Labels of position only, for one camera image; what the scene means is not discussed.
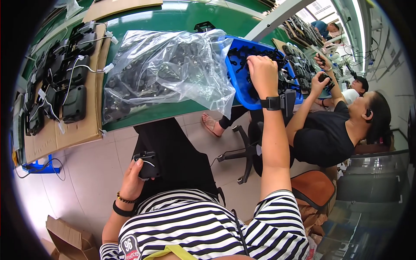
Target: blue shirt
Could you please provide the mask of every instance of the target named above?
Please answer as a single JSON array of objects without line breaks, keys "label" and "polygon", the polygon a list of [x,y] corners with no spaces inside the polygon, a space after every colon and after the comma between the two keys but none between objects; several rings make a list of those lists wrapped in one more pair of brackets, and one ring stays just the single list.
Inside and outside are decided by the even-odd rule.
[{"label": "blue shirt", "polygon": [[322,35],[322,37],[324,37],[325,39],[327,38],[329,32],[327,31],[328,25],[326,23],[324,23],[323,21],[314,21],[311,24],[312,26],[318,28],[319,33]]}]

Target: foot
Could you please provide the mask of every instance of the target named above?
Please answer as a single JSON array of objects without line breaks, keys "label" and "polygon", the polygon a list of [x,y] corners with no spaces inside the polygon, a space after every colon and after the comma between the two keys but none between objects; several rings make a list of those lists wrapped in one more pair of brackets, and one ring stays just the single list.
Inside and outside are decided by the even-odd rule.
[{"label": "foot", "polygon": [[218,121],[215,121],[214,118],[212,118],[207,113],[202,114],[202,123],[206,126],[206,128],[213,132],[214,135],[221,137],[221,135],[224,133],[225,129],[223,129],[220,126],[220,123]]}]

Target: black hair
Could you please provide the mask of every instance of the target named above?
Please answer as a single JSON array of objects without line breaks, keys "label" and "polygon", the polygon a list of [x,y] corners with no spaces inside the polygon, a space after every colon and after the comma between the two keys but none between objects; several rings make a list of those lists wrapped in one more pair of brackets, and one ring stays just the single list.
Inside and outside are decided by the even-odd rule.
[{"label": "black hair", "polygon": [[336,23],[333,22],[333,23],[330,23],[330,25],[335,26],[335,28],[337,28],[339,30],[339,26]]},{"label": "black hair", "polygon": [[367,144],[379,143],[381,138],[383,144],[390,147],[393,133],[390,130],[391,112],[387,100],[380,92],[375,91],[368,109],[373,111],[373,117],[371,119],[371,126],[367,131]]}]

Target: logo patch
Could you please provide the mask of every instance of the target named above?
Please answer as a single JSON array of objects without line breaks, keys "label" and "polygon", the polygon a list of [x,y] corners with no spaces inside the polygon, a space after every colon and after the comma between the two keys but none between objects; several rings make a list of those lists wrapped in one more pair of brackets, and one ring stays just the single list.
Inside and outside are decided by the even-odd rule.
[{"label": "logo patch", "polygon": [[126,256],[126,260],[140,260],[141,253],[137,247],[137,239],[134,235],[128,235],[120,242],[121,249]]}]

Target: black t-shirt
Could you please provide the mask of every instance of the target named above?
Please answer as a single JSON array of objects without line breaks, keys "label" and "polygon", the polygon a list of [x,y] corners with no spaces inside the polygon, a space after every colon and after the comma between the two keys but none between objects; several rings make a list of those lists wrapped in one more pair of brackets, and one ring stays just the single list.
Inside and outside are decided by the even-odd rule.
[{"label": "black t-shirt", "polygon": [[309,113],[303,129],[296,132],[292,156],[298,161],[331,167],[347,160],[354,152],[345,121],[349,119],[348,108],[338,102],[334,112]]}]

